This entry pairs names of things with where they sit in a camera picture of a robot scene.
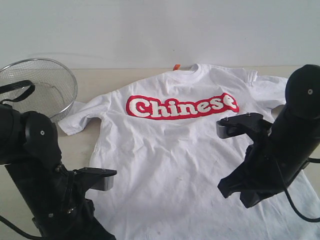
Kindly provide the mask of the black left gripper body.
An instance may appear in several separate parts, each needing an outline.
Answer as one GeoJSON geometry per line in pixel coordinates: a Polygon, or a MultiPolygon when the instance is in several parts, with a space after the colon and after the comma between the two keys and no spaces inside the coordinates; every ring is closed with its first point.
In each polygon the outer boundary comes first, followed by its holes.
{"type": "Polygon", "coordinates": [[[33,185],[33,223],[42,237],[52,240],[114,240],[86,209],[81,193],[67,186],[33,185]]]}

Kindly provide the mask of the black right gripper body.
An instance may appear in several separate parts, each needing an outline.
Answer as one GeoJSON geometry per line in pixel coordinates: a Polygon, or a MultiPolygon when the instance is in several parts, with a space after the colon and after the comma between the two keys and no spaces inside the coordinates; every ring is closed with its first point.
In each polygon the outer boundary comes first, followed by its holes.
{"type": "Polygon", "coordinates": [[[217,185],[224,198],[239,192],[246,208],[288,188],[288,139],[273,134],[250,138],[252,144],[245,151],[244,161],[217,185]]]}

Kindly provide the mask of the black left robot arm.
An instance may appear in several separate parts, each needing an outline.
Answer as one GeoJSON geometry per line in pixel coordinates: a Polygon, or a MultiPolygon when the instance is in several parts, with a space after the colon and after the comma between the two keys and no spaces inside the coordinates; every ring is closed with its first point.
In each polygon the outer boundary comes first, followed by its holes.
{"type": "Polygon", "coordinates": [[[68,170],[62,163],[56,125],[36,111],[20,113],[13,102],[35,91],[30,80],[4,85],[2,94],[24,89],[0,102],[0,163],[29,207],[42,240],[113,240],[94,216],[89,189],[105,191],[116,175],[112,169],[68,170]]]}

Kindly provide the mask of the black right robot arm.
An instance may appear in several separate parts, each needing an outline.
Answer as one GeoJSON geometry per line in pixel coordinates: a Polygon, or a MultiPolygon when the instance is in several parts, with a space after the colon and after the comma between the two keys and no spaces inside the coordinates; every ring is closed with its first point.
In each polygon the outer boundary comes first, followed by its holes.
{"type": "Polygon", "coordinates": [[[248,135],[252,140],[244,161],[218,184],[228,198],[240,194],[246,208],[288,189],[320,143],[320,68],[307,64],[294,71],[285,87],[285,105],[274,122],[251,112],[216,123],[227,139],[248,135]]]}

